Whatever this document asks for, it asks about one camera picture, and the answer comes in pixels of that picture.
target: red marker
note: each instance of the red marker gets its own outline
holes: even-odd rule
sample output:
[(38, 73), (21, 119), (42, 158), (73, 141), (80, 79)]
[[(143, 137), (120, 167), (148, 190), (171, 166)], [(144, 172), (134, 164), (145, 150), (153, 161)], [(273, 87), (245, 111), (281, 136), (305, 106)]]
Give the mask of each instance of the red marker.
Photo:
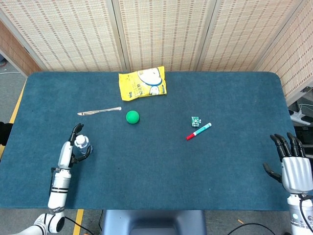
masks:
[(210, 128), (211, 126), (212, 126), (212, 124), (209, 122), (205, 126), (201, 127), (199, 130), (197, 130), (194, 133), (192, 133), (191, 135), (187, 136), (186, 140), (192, 139), (193, 137), (195, 137), (196, 135), (200, 134), (202, 131), (205, 131), (206, 129)]

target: water bottle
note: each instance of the water bottle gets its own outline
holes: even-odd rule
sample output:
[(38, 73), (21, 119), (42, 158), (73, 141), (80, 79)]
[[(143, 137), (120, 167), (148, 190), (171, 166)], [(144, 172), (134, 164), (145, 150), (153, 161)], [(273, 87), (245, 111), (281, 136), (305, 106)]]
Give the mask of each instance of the water bottle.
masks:
[(92, 152), (92, 146), (91, 146), (87, 136), (84, 136), (84, 135), (77, 136), (74, 143), (75, 143), (75, 146), (79, 149), (79, 151), (83, 155), (87, 153), (87, 149), (89, 146), (91, 147), (90, 153)]

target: green ball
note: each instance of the green ball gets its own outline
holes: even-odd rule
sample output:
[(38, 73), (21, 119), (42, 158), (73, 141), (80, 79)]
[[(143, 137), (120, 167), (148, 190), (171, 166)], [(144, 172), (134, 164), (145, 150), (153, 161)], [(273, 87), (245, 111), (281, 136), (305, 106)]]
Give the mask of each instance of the green ball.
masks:
[(130, 124), (136, 124), (139, 121), (139, 113), (135, 110), (128, 111), (126, 121)]

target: metal knife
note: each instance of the metal knife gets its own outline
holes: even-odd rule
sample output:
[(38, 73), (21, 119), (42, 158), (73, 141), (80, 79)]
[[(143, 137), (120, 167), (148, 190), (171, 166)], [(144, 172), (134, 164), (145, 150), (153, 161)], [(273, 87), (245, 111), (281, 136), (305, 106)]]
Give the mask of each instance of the metal knife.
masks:
[(115, 107), (115, 108), (111, 108), (111, 109), (101, 109), (101, 110), (92, 110), (92, 111), (80, 112), (77, 114), (80, 116), (85, 116), (85, 115), (92, 115), (92, 114), (97, 114), (97, 113), (101, 113), (101, 112), (115, 111), (115, 110), (121, 110), (121, 109), (122, 109), (122, 107)]

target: snack bag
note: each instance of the snack bag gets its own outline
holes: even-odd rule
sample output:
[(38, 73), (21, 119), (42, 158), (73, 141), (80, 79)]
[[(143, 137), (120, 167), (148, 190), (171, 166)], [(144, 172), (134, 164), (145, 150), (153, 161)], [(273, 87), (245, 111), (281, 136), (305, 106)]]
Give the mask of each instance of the snack bag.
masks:
[(122, 100), (166, 94), (164, 66), (118, 75)]

